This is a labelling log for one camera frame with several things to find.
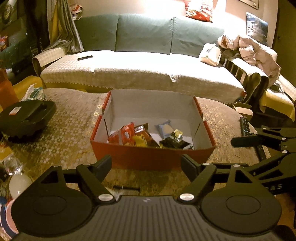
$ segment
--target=ribbed gray panel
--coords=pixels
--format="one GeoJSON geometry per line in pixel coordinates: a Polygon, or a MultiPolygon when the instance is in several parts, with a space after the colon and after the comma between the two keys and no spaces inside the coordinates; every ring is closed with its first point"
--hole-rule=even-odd
{"type": "Polygon", "coordinates": [[[123,196],[114,205],[101,206],[81,229],[56,238],[20,234],[15,241],[280,241],[272,233],[260,237],[235,237],[215,230],[192,205],[171,196],[123,196]]]}

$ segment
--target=sofa seat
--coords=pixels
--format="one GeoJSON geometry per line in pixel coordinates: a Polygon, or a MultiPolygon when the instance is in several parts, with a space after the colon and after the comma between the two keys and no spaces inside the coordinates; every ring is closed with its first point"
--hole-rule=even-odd
{"type": "Polygon", "coordinates": [[[212,67],[182,54],[86,51],[60,58],[42,71],[41,78],[45,85],[177,91],[229,103],[244,91],[222,65],[212,67]],[[77,61],[89,55],[94,57],[77,61]]]}

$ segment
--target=orange container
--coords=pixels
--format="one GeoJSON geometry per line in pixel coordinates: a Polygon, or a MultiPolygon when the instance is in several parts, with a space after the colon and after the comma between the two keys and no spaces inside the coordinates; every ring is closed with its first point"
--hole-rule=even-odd
{"type": "Polygon", "coordinates": [[[8,79],[4,62],[0,61],[0,105],[6,109],[14,103],[19,102],[17,95],[8,79]]]}
{"type": "Polygon", "coordinates": [[[188,154],[198,163],[206,162],[216,147],[213,135],[195,96],[170,91],[111,90],[103,105],[91,136],[96,158],[110,154],[112,167],[164,171],[181,169],[181,156],[188,154]],[[108,136],[134,121],[149,124],[148,132],[156,142],[161,140],[155,126],[171,120],[173,129],[183,132],[183,140],[194,150],[160,149],[109,144],[108,136]]]}

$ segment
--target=robotic arm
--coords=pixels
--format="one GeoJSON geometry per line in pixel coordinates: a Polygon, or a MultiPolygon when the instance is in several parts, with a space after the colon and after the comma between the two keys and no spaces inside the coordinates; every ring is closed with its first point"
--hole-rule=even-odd
{"type": "Polygon", "coordinates": [[[275,194],[295,189],[294,128],[264,128],[232,139],[234,147],[266,145],[278,156],[258,164],[199,164],[182,156],[191,181],[172,196],[122,196],[101,184],[110,156],[93,165],[50,167],[12,205],[19,235],[13,240],[280,241],[273,232],[281,216],[275,194]],[[77,183],[80,191],[66,183],[77,183]],[[226,183],[213,191],[215,183],[226,183]]]}

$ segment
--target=blue pillow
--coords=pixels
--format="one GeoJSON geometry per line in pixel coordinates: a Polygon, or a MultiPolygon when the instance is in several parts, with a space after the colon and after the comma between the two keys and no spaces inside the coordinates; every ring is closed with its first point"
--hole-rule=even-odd
{"type": "Polygon", "coordinates": [[[247,35],[267,46],[268,23],[247,12],[247,35]]]}

